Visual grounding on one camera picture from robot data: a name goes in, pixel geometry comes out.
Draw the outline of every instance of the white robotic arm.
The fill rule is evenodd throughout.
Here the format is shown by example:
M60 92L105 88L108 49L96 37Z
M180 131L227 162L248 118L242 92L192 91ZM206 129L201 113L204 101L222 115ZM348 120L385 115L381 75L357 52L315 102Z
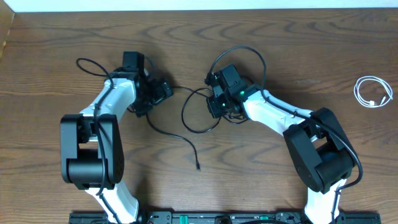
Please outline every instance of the white robotic arm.
M234 65L209 73L205 83L213 88L214 95L207 99L207 103L214 118L241 114L285 138L296 171L308 186L306 216L314 224L329 224L334 210L336 218L340 195L334 203L335 191L345 184L355 163L334 135L309 121L315 119L322 125L333 127L347 140L335 115L326 108L316 112L301 109L277 99L257 85L248 86ZM315 149L312 142L321 138L326 138L327 142Z
M118 123L130 106L140 117L173 92L164 79L149 81L144 55L138 52L125 52L123 66L108 78L112 82L105 80L103 90L87 108L61 120L62 176L94 196L110 223L138 223L140 219L146 224L139 217L138 200L122 180L124 156ZM89 141L98 142L104 155L96 149L80 150L78 144Z
M310 117L313 111L301 109L292 106L274 96L269 91L264 90L264 95L268 100L275 104L287 108L290 111L296 111L299 114L305 114ZM303 118L294 116L285 110L282 110L273 104L267 102L261 95L261 91L257 91L248 96L247 100L243 103L244 110L249 119L258 121L275 132L283 136L283 132L289 129L293 124L300 124L304 121ZM314 142L318 138L316 135L312 136L311 141ZM331 222L330 212L333 209L333 201L335 198L335 190L337 187L344 185L346 179L341 179L330 187L330 190L323 194L322 192L315 192L308 188L307 205L305 206L305 214L314 224L329 224ZM335 208L335 218L338 217L338 206Z

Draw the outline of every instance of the black cable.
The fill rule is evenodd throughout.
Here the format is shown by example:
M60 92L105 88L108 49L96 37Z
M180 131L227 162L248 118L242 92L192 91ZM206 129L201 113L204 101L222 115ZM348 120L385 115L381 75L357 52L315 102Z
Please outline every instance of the black cable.
M189 95L188 98L185 100L185 103L184 103L184 105L182 106L182 110L181 110L181 120L182 120L182 124L183 124L190 132L196 133L196 134L207 133L207 132L213 130L215 127L217 127L218 123L220 123L220 120L221 120L221 117L218 118L218 121L216 122L216 124L214 124L211 128L206 129L206 130L200 130L200 131L197 131L197 130L194 130L194 129L188 127L188 125L185 123L185 121L184 121L184 110L185 110L185 106L187 105L189 99L190 99L194 94L196 94L198 91L200 91L200 90L208 90L208 88L199 88L199 89L193 91L193 92L191 93L191 95Z
M239 46L235 46L235 47L232 47L232 48L230 48L230 49L224 51L224 52L223 52L220 56L218 56L218 58L216 58L216 60L213 62L213 64L211 65L211 67L210 67L210 69L209 69L209 73L212 73L212 72L213 72L213 69L214 69L214 67L216 66L217 62L218 62L222 57L224 57L224 55L226 55L226 54L228 54L229 52L231 52L231 51L233 51L233 50L236 50L236 49L247 49L247 50L250 50L250 51L254 52L257 56L259 56L259 58L261 59L261 62L262 62L262 66L264 67L264 72L263 72L263 74L262 74L262 82L263 82L263 87L264 87L265 82L266 82L266 70L267 70L266 62L264 61L264 59L262 58L261 54L260 54L257 50L254 50L253 48L248 47L248 46L239 45Z
M97 73L91 72L91 71L89 71L89 70L86 70L85 68L83 68L83 67L80 65L79 62L80 62L81 60L84 60L84 61L87 61L87 62L91 62L91 63L95 64L96 66L98 66L100 69L102 69L102 71L104 71L105 73L108 73L108 72L105 70L105 68L102 67L102 65L100 65L99 63L93 61L92 59L89 59L89 58L78 58L78 59L76 60L76 65L77 65L77 67L80 68L82 71L84 71L84 72L86 72L86 73L89 73L89 74L91 74L91 75L99 76L99 77L107 77L107 75L104 75L104 74L97 74Z
M228 119L225 115L223 115L223 118L231 124L242 124L242 123L245 123L246 121L249 121L248 119L244 119L242 121L234 122L234 121L231 121L230 119Z
M192 90L191 88L188 88L188 87L185 87L185 86L172 86L172 88L180 88L180 89L183 89L183 90L188 90L188 91L191 91L192 93L193 92L195 92L195 90ZM203 97L205 97L205 98L208 98L208 96L206 96L206 95L204 95L204 94L202 94L202 93L199 93L198 91L196 91L195 92L197 95L200 95L200 96L203 96Z
M158 133L160 133L160 134L165 134L165 135L167 135L167 136L175 137L175 138L178 138L178 139L182 139L182 140L188 142L188 143L192 146L193 152L195 153L195 160L196 160L197 169L200 170L200 164L199 164L199 160L198 160L197 149L195 148L195 146L192 144L191 141L189 141L189 140L188 140L187 138L185 138L185 137L182 137L182 136L179 136L179 135L176 135L176 134L172 134L172 133L168 133L168 132L165 132L165 131L160 130L159 128L156 128L156 127L154 126L154 124L152 124L152 122L150 121L148 114L146 114L146 117L147 117L147 121L148 121L149 126L150 126L151 128L153 128L155 131L157 131Z
M79 61L84 60L87 62L91 62L95 65L97 65L100 69L102 69L102 71L104 71L105 75L101 75L101 74L97 74L97 73L93 73L90 72L86 69L84 69L82 66L80 66ZM105 160L105 150L104 150L104 144L102 142L102 137L101 137L101 133L100 133L100 126L99 126L99 122L98 122L98 118L97 118L97 114L98 114L98 110L101 109L101 104L102 102L105 100L105 98L109 95L109 93L112 91L112 89L114 88L114 83L113 80L111 78L111 76L109 75L109 72L102 66L100 65L98 62L95 62L94 60L88 59L88 58L78 58L76 60L76 64L78 66L78 68L80 68L81 70L83 70L86 73L89 73L91 75L96 75L96 76L100 76L100 77L107 77L109 79L109 81L111 82L111 85L109 87L109 89L105 92L105 94L98 100L97 103L95 103L95 107L94 107L94 112L93 112L93 119L94 119L94 126L95 126L95 131L97 134L97 138L98 138L98 146L99 146L99 150L101 152L101 161L102 161L102 179L101 179L101 185L99 187L99 191L96 194L97 196L102 194L102 191L104 190L104 185L105 185L105 178L106 178L106 173L107 173L107 167L106 167L106 160Z
M231 113L229 113L229 114L225 114L225 115L223 115L223 116L224 116L224 118L227 118L227 120L228 120L228 119L238 119L238 120L241 120L241 121L246 121L246 120L248 120L248 119L244 118L242 114L239 114L239 115L237 115L237 116L233 116Z
M112 213L113 218L116 220L117 224L122 224L122 222L120 221L118 215L116 214L116 212L111 208L111 206L109 206L108 201L106 201L105 197L103 194L99 195L99 199L102 200L102 202L104 203L105 207Z
M264 223L288 224L287 222L278 221L278 220L253 220L240 224L264 224Z

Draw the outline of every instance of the green connector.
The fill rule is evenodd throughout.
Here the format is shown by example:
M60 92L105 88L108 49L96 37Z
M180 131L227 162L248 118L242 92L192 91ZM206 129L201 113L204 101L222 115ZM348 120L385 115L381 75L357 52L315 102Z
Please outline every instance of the green connector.
M188 224L188 215L180 216L180 224Z
M260 217L260 220L268 220L268 216L264 215Z

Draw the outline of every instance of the robotic arm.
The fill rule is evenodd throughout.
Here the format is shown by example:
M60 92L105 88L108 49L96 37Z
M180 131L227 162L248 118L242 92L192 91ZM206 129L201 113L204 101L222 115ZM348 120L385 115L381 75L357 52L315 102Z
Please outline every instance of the robotic arm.
M331 211L335 218L339 216L339 196L335 197L335 191L345 184L356 163L344 150L345 145L340 139L320 127L327 125L333 128L340 138L348 142L335 115L326 108L315 112L300 109L273 97L258 85L248 86L235 66L230 65L207 75L205 83L213 88L214 93L207 98L209 112L214 118L229 113L242 114L283 135L296 171L308 186L305 207L308 219L301 213L292 212L237 216L150 212L147 217L139 210L139 202L122 180L124 156L118 123L129 107L138 117L143 116L153 106L171 97L173 91L167 80L150 79L144 69L144 60L145 56L139 52L124 52L122 67L109 74L104 89L92 104L79 114L67 114L61 120L62 177L66 183L73 183L94 196L106 212L102 215L72 213L69 223L97 223L99 219L106 220L101 223L134 224L296 223L296 220L304 223L303 220L309 219L314 224L329 224ZM310 122L309 118L319 125ZM326 143L315 149L312 142L323 138L326 138ZM87 142L98 142L98 149L80 149L79 144ZM381 223L379 215L341 215L355 223Z
M335 191L351 175L354 160L334 136L287 111L294 111L328 125L348 141L336 116L326 108L312 112L292 106L258 85L248 86L234 65L209 73L205 83L213 88L214 95L207 99L207 105L214 118L228 113L242 114L283 135L296 171L308 186L306 216L316 224L330 223ZM326 138L326 143L315 149L313 142L322 138ZM335 206L335 218L338 215Z
M149 81L144 60L139 52L124 52L122 67L110 74L113 82L105 80L102 92L80 114L67 114L61 120L62 177L94 196L111 223L146 223L137 199L122 180L124 156L118 123L129 106L140 117L173 95L165 79ZM102 144L98 147L103 147L104 155L100 150L79 148L79 144L99 139Z

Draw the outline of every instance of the coiled white cable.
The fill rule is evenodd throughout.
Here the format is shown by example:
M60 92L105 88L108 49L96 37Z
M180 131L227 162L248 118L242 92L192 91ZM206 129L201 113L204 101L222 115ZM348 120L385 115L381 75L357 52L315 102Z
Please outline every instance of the coiled white cable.
M387 95L383 96L379 105L377 105L377 103L373 100L368 101L368 100L365 100L364 98L362 98L362 96L359 92L359 89L361 87L361 84L365 81L378 82L384 87ZM392 100L392 88L386 81L384 81L381 78L374 77L374 76L364 76L364 77L359 78L356 81L355 86L354 86L354 96L355 96L356 100L358 100L358 102L362 106L367 107L367 108L378 108L378 107L382 107L382 106L386 105L388 102L390 102L390 100Z

